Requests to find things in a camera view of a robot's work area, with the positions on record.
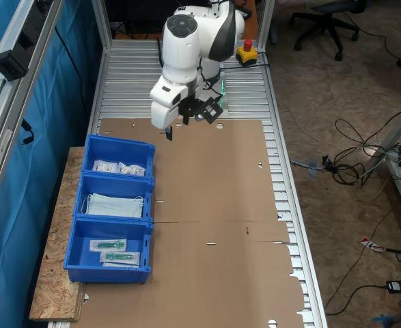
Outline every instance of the green syringe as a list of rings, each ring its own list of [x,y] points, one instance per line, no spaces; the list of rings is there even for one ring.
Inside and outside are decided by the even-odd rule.
[[[106,254],[107,260],[133,260],[133,255],[130,254]]]
[[[114,241],[111,243],[98,243],[97,248],[123,248],[124,242],[122,241]]]

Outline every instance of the red button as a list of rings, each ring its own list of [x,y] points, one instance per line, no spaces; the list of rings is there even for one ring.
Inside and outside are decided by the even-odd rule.
[[[244,41],[244,50],[250,51],[252,49],[252,40],[245,40]]]

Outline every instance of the metal table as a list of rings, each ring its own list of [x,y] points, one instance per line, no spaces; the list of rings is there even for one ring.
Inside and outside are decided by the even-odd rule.
[[[156,40],[112,40],[105,6],[93,0],[103,52],[94,96],[88,133],[98,134],[103,118],[150,118],[150,90],[161,75]],[[275,1],[265,1],[260,17],[260,28],[254,44],[265,51],[268,31]],[[265,55],[260,62],[267,64]],[[237,66],[231,57],[224,67]],[[261,120],[264,126],[266,151],[270,165],[275,201],[279,220],[288,227],[290,250],[294,269],[305,300],[299,312],[306,327],[327,327],[316,272],[309,252],[309,245],[302,220],[301,209],[287,155],[284,134],[273,91],[270,70],[266,67],[225,71],[228,111],[224,120]],[[61,323],[49,323],[49,328]]]

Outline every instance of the brown cardboard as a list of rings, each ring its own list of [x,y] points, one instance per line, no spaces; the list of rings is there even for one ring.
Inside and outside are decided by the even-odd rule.
[[[277,222],[261,121],[220,123],[222,129],[207,122],[174,124],[173,141],[150,120],[104,119],[100,133],[156,145],[154,196],[163,202],[155,204],[155,222]],[[286,241],[281,226],[284,239],[278,240]]]
[[[277,220],[262,124],[102,120],[100,133],[156,145],[152,272],[145,284],[87,284],[72,328],[303,327],[303,293]]]
[[[145,284],[87,284],[71,328],[303,327],[285,245],[246,238],[243,222],[156,223]]]

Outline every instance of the green led light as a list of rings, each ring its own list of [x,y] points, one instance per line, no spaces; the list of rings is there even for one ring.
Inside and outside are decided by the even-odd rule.
[[[221,95],[225,96],[226,91],[225,91],[225,81],[221,81]],[[220,100],[220,107],[221,107],[221,103],[223,102],[223,97],[221,97]]]

